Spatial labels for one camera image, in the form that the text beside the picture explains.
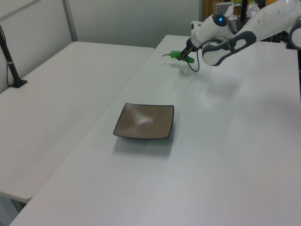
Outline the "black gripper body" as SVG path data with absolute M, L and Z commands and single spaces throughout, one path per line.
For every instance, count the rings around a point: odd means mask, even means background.
M 193 45 L 191 39 L 186 41 L 186 51 L 197 51 L 199 47 Z

